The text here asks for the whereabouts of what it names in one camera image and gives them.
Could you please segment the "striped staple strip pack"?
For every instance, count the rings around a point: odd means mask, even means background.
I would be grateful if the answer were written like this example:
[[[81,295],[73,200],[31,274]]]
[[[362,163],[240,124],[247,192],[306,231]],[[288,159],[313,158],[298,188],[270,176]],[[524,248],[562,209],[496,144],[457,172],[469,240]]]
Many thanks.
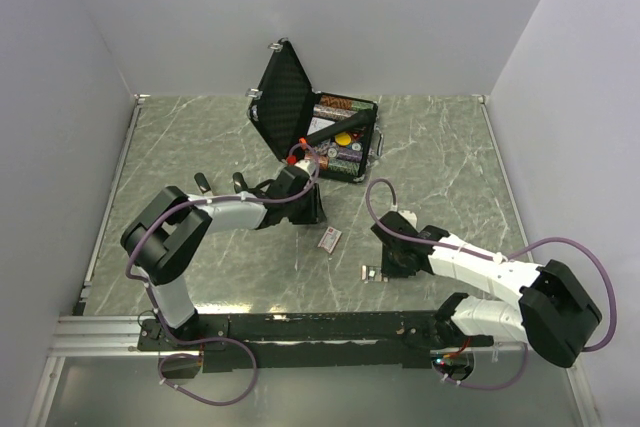
[[[369,282],[387,282],[388,277],[384,274],[380,266],[361,266],[361,280],[365,283]]]

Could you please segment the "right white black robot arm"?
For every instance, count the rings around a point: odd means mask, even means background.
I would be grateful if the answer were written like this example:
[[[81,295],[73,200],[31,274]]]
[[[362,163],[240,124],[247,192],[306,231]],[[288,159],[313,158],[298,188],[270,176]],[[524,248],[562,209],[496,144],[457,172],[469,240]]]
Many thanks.
[[[436,321],[438,337],[457,345],[466,337],[525,343],[547,362],[574,365],[602,314],[571,269],[508,260],[432,225],[417,230],[398,211],[371,228],[391,260],[411,272],[450,278],[484,293],[452,295]]]

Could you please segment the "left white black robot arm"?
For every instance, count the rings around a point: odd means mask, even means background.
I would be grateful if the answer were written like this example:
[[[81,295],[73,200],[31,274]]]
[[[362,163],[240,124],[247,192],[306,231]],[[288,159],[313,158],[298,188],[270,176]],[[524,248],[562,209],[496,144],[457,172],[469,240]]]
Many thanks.
[[[284,220],[293,225],[323,222],[318,171],[314,161],[301,160],[254,188],[236,175],[235,193],[226,196],[188,196],[169,186],[125,229],[120,240],[128,255],[125,275],[143,283],[161,335],[171,346],[183,349],[202,337],[185,271],[204,238],[266,229]]]

